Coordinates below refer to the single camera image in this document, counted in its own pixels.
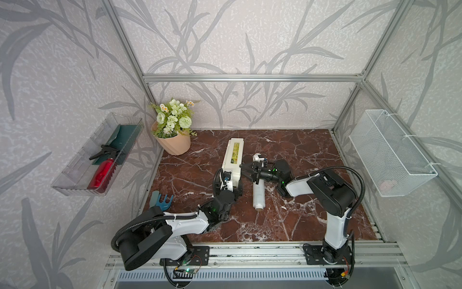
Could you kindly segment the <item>clear plastic wrap roll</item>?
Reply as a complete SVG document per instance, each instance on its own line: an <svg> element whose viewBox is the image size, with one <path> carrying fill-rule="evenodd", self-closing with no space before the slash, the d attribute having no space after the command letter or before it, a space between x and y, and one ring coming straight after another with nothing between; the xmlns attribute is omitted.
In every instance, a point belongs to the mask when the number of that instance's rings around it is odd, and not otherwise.
<svg viewBox="0 0 462 289"><path fill-rule="evenodd" d="M253 183L253 207L256 211L262 211L265 208L265 184L259 180L259 184Z"/></svg>

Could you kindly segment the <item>cream dispenser base tray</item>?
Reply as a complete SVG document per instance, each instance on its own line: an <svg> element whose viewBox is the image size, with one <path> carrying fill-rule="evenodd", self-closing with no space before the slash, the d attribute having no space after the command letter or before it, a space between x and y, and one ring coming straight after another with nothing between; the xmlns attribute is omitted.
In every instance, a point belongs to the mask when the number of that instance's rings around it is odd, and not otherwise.
<svg viewBox="0 0 462 289"><path fill-rule="evenodd" d="M232 172L233 189L237 188L241 179L240 165L243 161L244 139L231 138L228 141L225 157L221 168Z"/></svg>

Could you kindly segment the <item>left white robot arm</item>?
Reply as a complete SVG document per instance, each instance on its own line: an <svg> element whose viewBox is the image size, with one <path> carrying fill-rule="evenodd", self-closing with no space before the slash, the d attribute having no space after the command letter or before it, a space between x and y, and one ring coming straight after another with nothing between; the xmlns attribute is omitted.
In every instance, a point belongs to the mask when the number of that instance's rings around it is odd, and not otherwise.
<svg viewBox="0 0 462 289"><path fill-rule="evenodd" d="M131 271L151 258L185 264L194 258L196 248L188 235L201 235L216 230L229 220L233 204L243 195L241 177L219 169L212 185L214 196L193 213L168 213L159 206L149 208L119 229L111 247L120 253L125 270Z"/></svg>

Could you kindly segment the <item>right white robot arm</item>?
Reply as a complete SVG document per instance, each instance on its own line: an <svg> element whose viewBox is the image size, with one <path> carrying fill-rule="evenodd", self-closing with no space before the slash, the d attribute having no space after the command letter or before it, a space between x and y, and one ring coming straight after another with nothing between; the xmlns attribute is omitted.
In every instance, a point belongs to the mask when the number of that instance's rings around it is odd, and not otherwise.
<svg viewBox="0 0 462 289"><path fill-rule="evenodd" d="M365 196L365 183L357 171L346 166L331 166L295 177L287 161L276 160L268 167L267 159L259 155L240 168L242 176L254 185L265 181L277 184L281 197L314 195L317 198L327 213L327 227L321 245L303 245L308 265L355 264L354 232L348 233L347 229Z"/></svg>

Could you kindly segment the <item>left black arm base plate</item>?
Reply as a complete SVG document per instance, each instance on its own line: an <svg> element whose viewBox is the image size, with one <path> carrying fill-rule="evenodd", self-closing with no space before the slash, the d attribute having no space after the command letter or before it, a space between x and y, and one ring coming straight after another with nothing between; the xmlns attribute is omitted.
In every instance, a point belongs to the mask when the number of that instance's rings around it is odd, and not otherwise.
<svg viewBox="0 0 462 289"><path fill-rule="evenodd" d="M188 249L178 260L160 259L160 266L206 266L209 263L210 249L209 246L193 246L192 249Z"/></svg>

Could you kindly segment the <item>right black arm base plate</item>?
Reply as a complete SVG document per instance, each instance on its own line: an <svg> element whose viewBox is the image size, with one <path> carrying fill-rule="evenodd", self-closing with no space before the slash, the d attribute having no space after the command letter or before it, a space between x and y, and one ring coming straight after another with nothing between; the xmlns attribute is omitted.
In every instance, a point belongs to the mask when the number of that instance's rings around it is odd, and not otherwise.
<svg viewBox="0 0 462 289"><path fill-rule="evenodd" d="M346 242L335 249L326 242L322 245L304 244L302 246L307 265L355 265L353 247Z"/></svg>

